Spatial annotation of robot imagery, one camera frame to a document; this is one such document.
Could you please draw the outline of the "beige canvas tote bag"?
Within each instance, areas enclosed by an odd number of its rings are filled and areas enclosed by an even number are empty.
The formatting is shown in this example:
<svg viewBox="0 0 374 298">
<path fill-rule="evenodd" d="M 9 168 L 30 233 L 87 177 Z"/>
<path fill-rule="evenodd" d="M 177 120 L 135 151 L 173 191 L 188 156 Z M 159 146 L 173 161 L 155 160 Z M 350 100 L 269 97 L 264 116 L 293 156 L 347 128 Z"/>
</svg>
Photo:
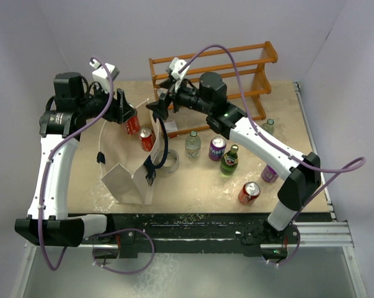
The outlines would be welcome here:
<svg viewBox="0 0 374 298">
<path fill-rule="evenodd" d="M 150 205 L 153 200 L 155 183 L 149 183 L 144 162 L 148 157 L 155 162 L 163 138 L 158 120 L 146 105 L 153 102 L 147 99 L 136 106 L 138 120 L 142 127 L 148 127 L 154 135 L 151 151 L 142 149 L 138 135 L 128 135 L 115 122 L 105 121 L 100 131 L 99 153 L 104 155 L 100 163 L 102 182 L 111 195 L 121 204 Z"/>
</svg>

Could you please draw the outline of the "clear glass bottle green cap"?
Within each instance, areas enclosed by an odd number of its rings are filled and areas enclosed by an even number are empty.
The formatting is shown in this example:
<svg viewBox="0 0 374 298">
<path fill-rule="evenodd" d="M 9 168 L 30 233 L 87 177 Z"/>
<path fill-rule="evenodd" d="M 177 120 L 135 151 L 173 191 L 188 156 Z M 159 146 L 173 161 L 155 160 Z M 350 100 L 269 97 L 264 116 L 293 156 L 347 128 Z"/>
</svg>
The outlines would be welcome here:
<svg viewBox="0 0 374 298">
<path fill-rule="evenodd" d="M 197 131 L 191 131 L 185 140 L 186 156 L 189 158 L 198 158 L 200 156 L 201 144 L 201 139 Z"/>
</svg>

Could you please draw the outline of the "purple Fanta can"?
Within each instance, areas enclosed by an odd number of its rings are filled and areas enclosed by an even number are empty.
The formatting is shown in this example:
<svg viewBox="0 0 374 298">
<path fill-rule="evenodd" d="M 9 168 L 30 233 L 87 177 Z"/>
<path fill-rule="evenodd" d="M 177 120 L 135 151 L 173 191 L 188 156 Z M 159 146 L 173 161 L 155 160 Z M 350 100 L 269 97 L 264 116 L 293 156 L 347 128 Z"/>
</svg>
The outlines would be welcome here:
<svg viewBox="0 0 374 298">
<path fill-rule="evenodd" d="M 214 137 L 210 141 L 208 156 L 212 161 L 220 161 L 225 153 L 226 140 L 223 137 Z"/>
</svg>

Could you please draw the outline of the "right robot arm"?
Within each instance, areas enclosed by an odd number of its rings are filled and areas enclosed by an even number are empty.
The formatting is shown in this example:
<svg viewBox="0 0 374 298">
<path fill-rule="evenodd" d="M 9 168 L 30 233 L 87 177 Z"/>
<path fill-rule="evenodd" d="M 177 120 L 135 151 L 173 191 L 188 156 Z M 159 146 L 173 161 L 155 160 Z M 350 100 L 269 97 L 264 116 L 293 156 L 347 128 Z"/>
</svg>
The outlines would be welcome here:
<svg viewBox="0 0 374 298">
<path fill-rule="evenodd" d="M 278 203 L 264 227 L 265 238 L 278 243 L 286 235 L 285 228 L 297 218 L 321 185 L 319 156 L 315 153 L 304 155 L 288 148 L 258 127 L 247 112 L 229 102 L 227 85 L 218 73 L 202 74 L 198 88 L 188 87 L 186 79 L 173 76 L 160 86 L 166 92 L 161 93 L 157 101 L 145 105 L 155 119 L 166 120 L 170 105 L 174 106 L 174 112 L 185 107 L 203 113 L 210 129 L 251 151 L 284 181 L 277 194 Z"/>
</svg>

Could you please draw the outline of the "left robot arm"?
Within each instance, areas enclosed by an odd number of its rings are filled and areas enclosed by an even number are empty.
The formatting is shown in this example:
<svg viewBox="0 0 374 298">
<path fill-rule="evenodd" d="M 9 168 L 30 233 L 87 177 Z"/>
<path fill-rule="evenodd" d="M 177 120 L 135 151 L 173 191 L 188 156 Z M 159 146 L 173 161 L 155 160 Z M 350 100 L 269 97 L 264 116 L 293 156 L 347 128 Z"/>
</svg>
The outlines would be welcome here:
<svg viewBox="0 0 374 298">
<path fill-rule="evenodd" d="M 92 72 L 89 84 L 76 72 L 57 74 L 55 94 L 39 120 L 41 160 L 37 186 L 24 219 L 14 229 L 34 245 L 77 247 L 94 235 L 101 243 L 114 240 L 116 229 L 104 215 L 68 215 L 71 165 L 82 131 L 99 119 L 122 124 L 127 106 L 125 93 L 112 83 L 118 69 L 107 66 Z"/>
</svg>

